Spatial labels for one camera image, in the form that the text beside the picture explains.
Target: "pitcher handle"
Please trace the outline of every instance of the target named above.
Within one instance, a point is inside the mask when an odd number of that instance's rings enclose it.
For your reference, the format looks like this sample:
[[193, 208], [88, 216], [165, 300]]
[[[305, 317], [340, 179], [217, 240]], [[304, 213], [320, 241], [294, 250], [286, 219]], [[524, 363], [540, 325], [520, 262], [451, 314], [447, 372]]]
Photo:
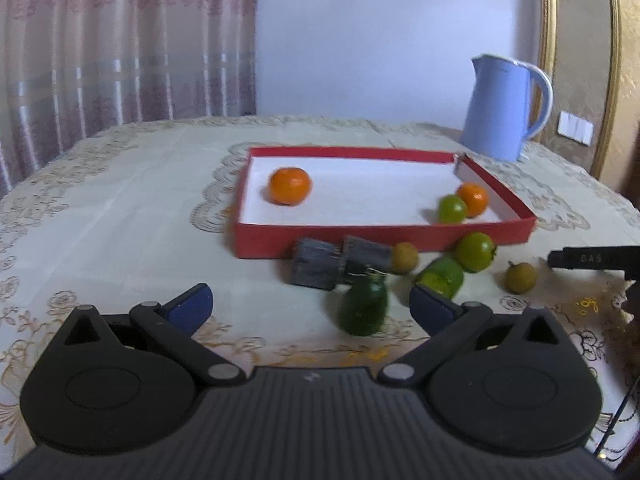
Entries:
[[551, 117], [551, 108], [554, 104], [554, 89], [551, 86], [551, 79], [549, 76], [537, 66], [531, 63], [521, 62], [522, 65], [529, 70], [531, 78], [535, 81], [542, 90], [542, 104], [540, 106], [540, 112], [538, 119], [533, 126], [527, 130], [525, 138], [532, 139], [535, 137]]

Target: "wallpaper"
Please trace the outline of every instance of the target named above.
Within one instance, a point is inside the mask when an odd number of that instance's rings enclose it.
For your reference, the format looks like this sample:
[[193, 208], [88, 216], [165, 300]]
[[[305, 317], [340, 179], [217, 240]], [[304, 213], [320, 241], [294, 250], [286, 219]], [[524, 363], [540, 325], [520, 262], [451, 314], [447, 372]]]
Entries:
[[[591, 168], [602, 126], [610, 46], [610, 0], [558, 0], [555, 101], [540, 141], [586, 170]], [[593, 123], [591, 146], [556, 133], [561, 110]]]
[[628, 191], [638, 206], [640, 168], [634, 168], [634, 160], [640, 162], [635, 156], [640, 126], [640, 0], [620, 0], [620, 26], [618, 106], [600, 180], [615, 191]]

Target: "wooden block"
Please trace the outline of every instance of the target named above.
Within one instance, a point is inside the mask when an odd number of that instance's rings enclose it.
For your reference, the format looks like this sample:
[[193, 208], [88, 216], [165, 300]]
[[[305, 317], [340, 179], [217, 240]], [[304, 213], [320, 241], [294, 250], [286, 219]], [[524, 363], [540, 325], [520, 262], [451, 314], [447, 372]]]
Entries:
[[340, 247], [313, 238], [300, 238], [294, 251], [290, 283], [334, 290], [342, 267]]
[[342, 276], [344, 283], [353, 283], [353, 276], [364, 274], [367, 269], [391, 272], [391, 247], [385, 244], [347, 236], [344, 239], [342, 255], [345, 259]]

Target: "orange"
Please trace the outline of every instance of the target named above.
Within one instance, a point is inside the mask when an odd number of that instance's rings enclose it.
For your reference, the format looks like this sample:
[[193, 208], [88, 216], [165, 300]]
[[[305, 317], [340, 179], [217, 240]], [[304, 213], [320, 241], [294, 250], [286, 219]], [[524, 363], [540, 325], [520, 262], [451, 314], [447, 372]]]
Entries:
[[300, 168], [280, 168], [269, 179], [271, 201], [280, 205], [298, 205], [311, 192], [311, 179]]
[[469, 218], [481, 215], [489, 205], [489, 195], [486, 189], [479, 184], [465, 182], [456, 191], [466, 204], [466, 215]]

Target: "green fruit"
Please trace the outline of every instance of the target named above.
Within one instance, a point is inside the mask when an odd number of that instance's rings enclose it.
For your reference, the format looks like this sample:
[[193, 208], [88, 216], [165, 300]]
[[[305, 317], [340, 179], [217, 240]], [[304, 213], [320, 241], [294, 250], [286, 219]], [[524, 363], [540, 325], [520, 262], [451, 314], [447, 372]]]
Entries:
[[434, 272], [421, 272], [420, 279], [415, 283], [417, 285], [428, 286], [431, 290], [434, 290], [438, 294], [442, 294], [446, 298], [451, 298], [451, 290], [449, 283], [442, 276], [435, 274]]
[[459, 224], [466, 218], [466, 204], [458, 195], [447, 195], [438, 204], [438, 222]]
[[375, 334], [382, 328], [387, 307], [385, 275], [359, 276], [342, 298], [338, 325], [351, 335]]
[[417, 267], [418, 261], [418, 251], [409, 242], [394, 245], [391, 251], [391, 269], [393, 272], [407, 274]]
[[465, 273], [460, 264], [450, 256], [441, 256], [433, 260], [416, 277], [416, 283], [420, 282], [423, 274], [431, 272], [446, 280], [449, 285], [449, 294], [445, 294], [450, 300], [458, 293], [465, 281]]
[[480, 272], [491, 265], [495, 256], [494, 241], [484, 233], [469, 233], [456, 244], [454, 257], [466, 272]]
[[509, 269], [504, 275], [504, 285], [515, 294], [524, 294], [536, 286], [538, 272], [531, 264], [514, 265], [509, 262]]

